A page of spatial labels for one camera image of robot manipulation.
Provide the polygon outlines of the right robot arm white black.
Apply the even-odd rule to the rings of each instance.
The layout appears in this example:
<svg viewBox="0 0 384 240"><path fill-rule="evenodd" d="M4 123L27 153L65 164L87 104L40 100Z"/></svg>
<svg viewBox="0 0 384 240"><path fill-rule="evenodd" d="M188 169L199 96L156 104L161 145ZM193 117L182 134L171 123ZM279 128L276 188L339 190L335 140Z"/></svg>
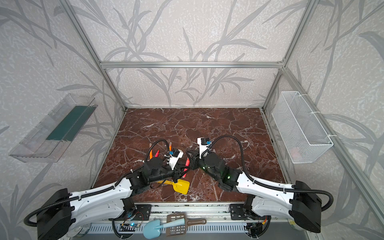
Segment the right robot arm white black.
<svg viewBox="0 0 384 240"><path fill-rule="evenodd" d="M188 150L192 170L201 169L218 182L220 189L251 196L245 206L252 216L280 217L293 220L300 228L321 232L322 212L329 209L334 197L324 190L311 189L306 183L281 184L251 176L248 170L230 168L212 147L218 142L198 138L199 149Z"/></svg>

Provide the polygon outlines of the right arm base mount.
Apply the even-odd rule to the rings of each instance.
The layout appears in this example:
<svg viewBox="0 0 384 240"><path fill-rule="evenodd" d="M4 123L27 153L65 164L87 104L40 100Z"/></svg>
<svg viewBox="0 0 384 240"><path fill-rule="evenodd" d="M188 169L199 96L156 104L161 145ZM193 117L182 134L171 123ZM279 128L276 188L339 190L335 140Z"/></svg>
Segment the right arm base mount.
<svg viewBox="0 0 384 240"><path fill-rule="evenodd" d="M229 212L233 221L255 220L257 218L251 210L246 209L244 204L230 204Z"/></svg>

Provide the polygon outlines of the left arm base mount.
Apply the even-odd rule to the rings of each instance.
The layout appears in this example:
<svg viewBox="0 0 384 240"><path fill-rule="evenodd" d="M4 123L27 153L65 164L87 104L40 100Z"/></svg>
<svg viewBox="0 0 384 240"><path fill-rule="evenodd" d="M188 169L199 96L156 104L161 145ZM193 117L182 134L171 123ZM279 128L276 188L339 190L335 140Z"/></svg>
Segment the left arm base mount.
<svg viewBox="0 0 384 240"><path fill-rule="evenodd" d="M124 210L119 220L148 221L150 218L151 210L152 205L150 204L135 205L134 207L128 208L128 210Z"/></svg>

